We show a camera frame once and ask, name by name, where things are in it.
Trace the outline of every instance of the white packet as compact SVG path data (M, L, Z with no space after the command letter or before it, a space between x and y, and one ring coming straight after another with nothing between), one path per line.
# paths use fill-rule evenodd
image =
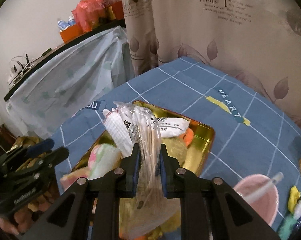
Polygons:
M160 135L162 138L176 137L185 133L190 121L179 117L157 118Z
M132 155L132 140L119 113L104 109L103 114L105 115L104 127L113 138L122 156L125 158Z
M133 121L133 119L135 119L135 105L117 101L114 101L114 104L117 106L117 112L120 114L128 130L132 143L139 143L138 126L137 123Z

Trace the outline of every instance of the hand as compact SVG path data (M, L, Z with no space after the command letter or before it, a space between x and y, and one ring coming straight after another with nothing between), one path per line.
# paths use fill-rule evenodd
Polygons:
M17 211L14 215L14 219L17 222L18 226L14 226L8 220L0 217L0 228L9 234L19 235L19 233L26 233L27 230L33 225L33 220L31 219L32 213L27 208L23 207Z

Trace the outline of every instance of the black clamp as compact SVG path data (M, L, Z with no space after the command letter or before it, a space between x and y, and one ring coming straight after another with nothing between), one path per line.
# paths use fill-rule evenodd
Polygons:
M29 148L18 147L0 156L0 216L13 224L14 214L30 201L44 194L55 179L55 166L68 158L66 148L52 151L54 142L44 140ZM16 171L30 158L32 167Z
M136 194L140 148L135 144L120 168L88 181L79 178L46 211L23 240L119 239L119 198ZM279 240L269 225L221 178L198 178L181 168L161 145L160 173L164 196L180 198L183 240ZM95 198L96 210L92 214Z

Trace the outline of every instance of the leaf pattern curtain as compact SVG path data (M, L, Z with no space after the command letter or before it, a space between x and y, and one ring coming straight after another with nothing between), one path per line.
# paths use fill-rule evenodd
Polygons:
M294 0L121 1L136 75L192 57L242 81L301 127L301 10Z

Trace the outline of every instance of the red plastic bag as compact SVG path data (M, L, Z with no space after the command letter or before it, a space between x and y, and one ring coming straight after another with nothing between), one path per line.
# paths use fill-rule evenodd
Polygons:
M81 0L72 11L83 32L90 32L106 19L104 0Z

